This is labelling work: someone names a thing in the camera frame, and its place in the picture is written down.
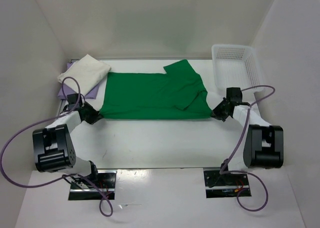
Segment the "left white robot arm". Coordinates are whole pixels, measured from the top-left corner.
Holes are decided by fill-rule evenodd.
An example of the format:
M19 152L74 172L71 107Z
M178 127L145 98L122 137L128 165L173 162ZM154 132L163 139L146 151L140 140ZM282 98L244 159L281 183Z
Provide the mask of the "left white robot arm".
M76 174L79 182L90 188L96 187L100 181L98 169L92 161L76 156L71 133L82 122L93 125L102 118L100 112L86 102L83 95L67 95L62 117L32 133L37 170Z

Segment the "cream white t shirt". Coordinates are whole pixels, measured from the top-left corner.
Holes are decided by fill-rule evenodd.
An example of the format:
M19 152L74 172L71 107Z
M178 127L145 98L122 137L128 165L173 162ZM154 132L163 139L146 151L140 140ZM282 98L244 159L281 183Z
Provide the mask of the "cream white t shirt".
M68 66L64 73L58 76L58 81L63 84L59 96L72 94L81 91L87 99L95 99L98 94L100 82L111 71L111 66L96 60L89 54L79 61Z

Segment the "green t shirt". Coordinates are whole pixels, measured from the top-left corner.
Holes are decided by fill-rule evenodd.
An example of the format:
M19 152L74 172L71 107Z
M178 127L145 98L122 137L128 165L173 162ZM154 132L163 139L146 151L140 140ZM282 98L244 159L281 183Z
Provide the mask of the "green t shirt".
M115 73L107 76L105 119L193 120L211 117L208 92L187 60L164 68L164 73Z

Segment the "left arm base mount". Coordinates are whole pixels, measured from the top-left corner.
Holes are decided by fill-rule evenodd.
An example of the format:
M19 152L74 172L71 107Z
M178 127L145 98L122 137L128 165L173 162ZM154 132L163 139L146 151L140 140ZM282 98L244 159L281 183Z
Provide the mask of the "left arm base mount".
M116 170L98 169L97 180L92 181L95 186L107 196L109 200L115 198ZM78 177L67 177L63 179L70 185L68 200L100 200L101 194L87 181Z

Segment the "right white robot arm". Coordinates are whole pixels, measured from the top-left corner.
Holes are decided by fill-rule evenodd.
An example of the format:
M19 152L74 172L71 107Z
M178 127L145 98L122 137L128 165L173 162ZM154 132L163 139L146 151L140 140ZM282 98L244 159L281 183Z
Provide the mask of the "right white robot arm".
M256 88L270 88L271 93L253 103L243 102L243 91ZM241 89L229 87L226 97L212 110L211 117L225 122L228 117L241 124L243 130L230 156L222 163L219 178L224 184L231 184L237 178L236 171L228 164L236 154L242 141L243 161L247 168L280 168L284 163L284 130L277 125L271 125L252 111L252 106L275 93L270 85L257 85Z

